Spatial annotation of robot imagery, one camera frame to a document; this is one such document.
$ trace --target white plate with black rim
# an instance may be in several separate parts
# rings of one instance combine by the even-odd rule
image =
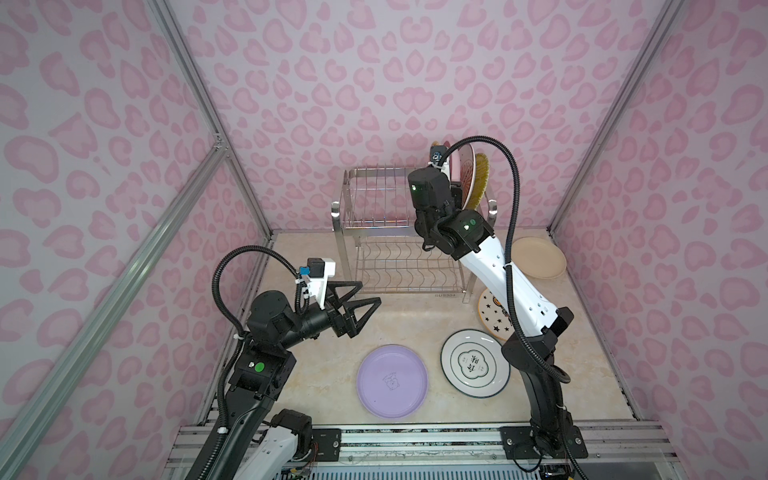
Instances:
[[[443,344],[442,371],[456,389],[476,399],[501,392],[511,367],[502,355],[502,346],[480,330],[459,330]]]

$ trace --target purple plate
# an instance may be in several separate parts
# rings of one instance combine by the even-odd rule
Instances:
[[[360,402],[383,419],[401,419],[414,413],[424,402],[428,387],[424,362],[400,345],[374,350],[357,371]]]

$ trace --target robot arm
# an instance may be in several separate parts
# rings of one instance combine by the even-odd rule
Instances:
[[[496,237],[488,237],[478,245],[480,252],[467,253],[458,259],[491,290],[493,296],[507,305],[507,280],[504,271],[504,250]],[[520,269],[512,264],[515,283],[515,312],[526,336],[541,335],[558,319],[557,307],[545,299]]]
[[[408,180],[416,210],[415,229],[424,239],[422,248],[437,247],[458,260],[502,305],[510,305],[505,255],[492,227],[477,211],[456,207],[458,202],[452,196],[449,180],[438,168],[414,170]],[[502,347],[502,353],[520,371],[531,403],[531,428],[521,437],[532,443],[529,450],[556,458],[565,453],[566,436],[576,432],[572,432],[575,427],[570,413],[563,413],[560,382],[546,370],[562,372],[554,366],[554,346],[573,320],[573,314],[544,298],[514,264],[511,276],[511,304],[518,326]]]
[[[234,252],[247,251],[243,248]],[[296,365],[296,357],[288,349],[305,339],[316,339],[328,328],[337,336],[356,336],[381,305],[381,299],[353,300],[362,283],[329,281],[335,272],[332,260],[311,258],[307,263],[307,267],[300,269],[301,280],[307,283],[305,295],[307,299],[314,296],[319,302],[310,304],[302,312],[294,312],[285,294],[275,290],[262,292],[253,301],[248,330],[243,332],[242,350],[236,350],[231,360],[234,369],[229,389],[220,383],[218,395],[224,398],[221,408],[225,408],[224,412],[220,410],[220,415],[227,420],[220,416],[217,428],[208,435],[187,480],[231,480],[235,475],[243,480],[274,478],[291,458],[309,451],[312,419],[283,410],[273,417],[257,452],[238,470],[259,425]],[[339,294],[339,288],[348,287],[352,289]],[[361,307],[367,307],[367,311],[358,318],[356,310]],[[228,368],[222,373],[224,380],[227,373]]]

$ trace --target aluminum frame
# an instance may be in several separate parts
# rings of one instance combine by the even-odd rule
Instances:
[[[0,444],[0,478],[15,478],[21,473],[227,155],[226,151],[216,148],[208,152],[131,263],[19,412]]]
[[[605,144],[616,131],[616,127],[623,118],[624,112],[629,107],[635,93],[640,88],[645,75],[664,46],[664,42],[669,38],[672,28],[680,20],[682,16],[680,13],[683,11],[686,3],[687,0],[667,0],[661,7],[661,12],[656,17],[656,21],[650,28],[650,33],[627,73],[627,79],[621,85],[614,103],[611,104],[611,108],[608,110],[603,123],[595,134],[587,152],[584,154],[584,160],[579,165],[573,180],[568,185],[563,201],[560,202],[558,209],[554,212],[552,222],[547,227],[550,232],[555,233],[563,226],[571,205],[573,205],[576,196],[587,181],[587,176],[592,168],[600,160]]]
[[[157,24],[160,30],[165,34],[165,38],[170,45],[170,50],[174,54],[177,63],[179,64],[184,78],[190,85],[192,94],[197,99],[197,103],[200,105],[200,111],[205,117],[206,123],[210,132],[217,139],[216,148],[224,149],[231,154],[227,163],[232,169],[237,186],[246,198],[246,203],[250,209],[253,217],[256,219],[259,228],[262,230],[264,237],[272,236],[272,229],[270,229],[269,222],[264,215],[264,212],[259,205],[259,201],[256,197],[256,193],[253,191],[253,187],[248,181],[248,177],[245,174],[243,165],[237,156],[237,152],[231,147],[232,142],[227,135],[227,129],[224,128],[223,122],[219,117],[213,100],[205,87],[205,82],[200,74],[200,69],[194,61],[187,40],[184,37],[184,33],[179,26],[179,22],[176,18],[176,14],[167,0],[147,0],[152,13],[154,14]]]
[[[182,427],[168,458],[167,469],[189,468],[208,434],[209,425]],[[674,469],[680,459],[659,422],[632,420],[575,421],[587,444],[589,457],[579,463],[648,462]],[[364,465],[512,465],[506,459],[499,428],[530,426],[528,422],[432,423],[388,425],[315,425],[317,429],[341,429],[338,462],[327,467]],[[263,428],[254,438],[258,438]],[[258,442],[251,443],[246,458]],[[543,464],[562,463],[550,458]]]

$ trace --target stainless steel dish rack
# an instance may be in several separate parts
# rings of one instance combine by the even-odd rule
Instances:
[[[356,167],[345,170],[331,202],[333,231],[344,277],[360,280],[365,293],[463,293],[469,301],[477,278],[434,249],[425,252],[413,227],[408,174],[414,167]],[[496,199],[485,190],[481,211],[496,221]],[[355,242],[355,268],[345,237]]]

